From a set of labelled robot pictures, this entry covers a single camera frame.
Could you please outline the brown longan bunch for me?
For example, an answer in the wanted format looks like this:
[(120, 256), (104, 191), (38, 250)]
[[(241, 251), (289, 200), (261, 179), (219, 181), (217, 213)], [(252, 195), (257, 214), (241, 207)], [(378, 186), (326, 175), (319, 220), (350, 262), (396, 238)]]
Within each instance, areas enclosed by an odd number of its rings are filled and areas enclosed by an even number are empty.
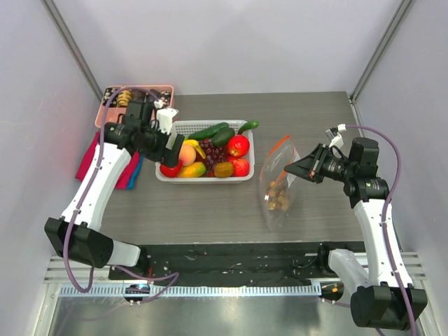
[(287, 211), (290, 207), (287, 182), (285, 180), (272, 181), (265, 193), (265, 201), (269, 211)]

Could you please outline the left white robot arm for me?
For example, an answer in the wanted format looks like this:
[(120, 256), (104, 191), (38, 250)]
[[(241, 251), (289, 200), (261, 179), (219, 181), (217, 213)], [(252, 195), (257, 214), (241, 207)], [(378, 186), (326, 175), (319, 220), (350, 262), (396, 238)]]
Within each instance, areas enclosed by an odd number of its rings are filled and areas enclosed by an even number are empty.
[(131, 101), (121, 122), (107, 122), (100, 129), (91, 165), (70, 205), (59, 218), (49, 218), (44, 231), (56, 254), (95, 268), (125, 266), (133, 279), (144, 278), (149, 262), (141, 248), (113, 240), (100, 232), (111, 193), (132, 156), (167, 167), (179, 163), (184, 137), (172, 134), (178, 110), (154, 111), (149, 102)]

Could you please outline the yellow banana bunch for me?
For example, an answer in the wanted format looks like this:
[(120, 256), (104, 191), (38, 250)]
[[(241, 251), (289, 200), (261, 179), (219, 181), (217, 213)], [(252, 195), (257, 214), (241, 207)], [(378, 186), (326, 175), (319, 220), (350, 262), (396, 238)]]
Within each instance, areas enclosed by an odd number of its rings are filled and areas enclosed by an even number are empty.
[(202, 159), (205, 159), (207, 157), (202, 147), (200, 146), (199, 141), (194, 139), (187, 139), (184, 140), (183, 143), (192, 146)]

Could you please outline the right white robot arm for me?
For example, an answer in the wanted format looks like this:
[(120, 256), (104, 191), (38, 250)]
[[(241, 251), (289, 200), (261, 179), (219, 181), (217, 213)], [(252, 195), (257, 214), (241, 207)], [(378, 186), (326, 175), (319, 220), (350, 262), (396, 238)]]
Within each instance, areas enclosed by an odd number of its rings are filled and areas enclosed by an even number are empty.
[(320, 274), (336, 274), (350, 294), (353, 322), (362, 328), (416, 331), (416, 319), (428, 304), (425, 290), (407, 273), (393, 228), (388, 183), (377, 175), (379, 145), (358, 137), (348, 156), (319, 144), (285, 172), (320, 183), (328, 178), (344, 184), (344, 193), (360, 224), (367, 267), (348, 249), (333, 249), (316, 259)]

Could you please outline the small green cucumber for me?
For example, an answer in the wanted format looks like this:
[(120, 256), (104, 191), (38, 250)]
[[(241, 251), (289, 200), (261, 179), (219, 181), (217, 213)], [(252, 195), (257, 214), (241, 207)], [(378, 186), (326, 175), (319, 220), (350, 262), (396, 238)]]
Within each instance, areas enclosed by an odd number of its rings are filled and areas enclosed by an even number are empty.
[(258, 128), (259, 122), (257, 120), (250, 120), (246, 123), (244, 123), (239, 129), (238, 129), (238, 135), (242, 135), (246, 131), (253, 130)]

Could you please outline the clear zip top bag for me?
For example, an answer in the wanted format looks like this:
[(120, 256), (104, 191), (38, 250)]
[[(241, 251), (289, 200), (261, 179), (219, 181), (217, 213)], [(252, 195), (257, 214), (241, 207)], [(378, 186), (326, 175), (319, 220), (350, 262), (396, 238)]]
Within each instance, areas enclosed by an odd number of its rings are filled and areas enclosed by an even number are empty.
[(284, 136), (267, 154), (259, 176), (262, 213), (270, 231), (278, 231), (298, 194), (298, 178), (284, 170), (300, 159), (289, 135)]

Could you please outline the peach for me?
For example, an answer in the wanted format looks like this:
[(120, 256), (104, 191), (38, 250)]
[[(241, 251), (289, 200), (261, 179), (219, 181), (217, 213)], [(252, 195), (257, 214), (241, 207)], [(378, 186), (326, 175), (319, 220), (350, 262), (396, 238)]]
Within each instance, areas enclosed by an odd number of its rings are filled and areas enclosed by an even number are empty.
[(189, 144), (183, 144), (179, 153), (179, 160), (183, 166), (191, 165), (196, 160), (197, 152), (195, 148)]

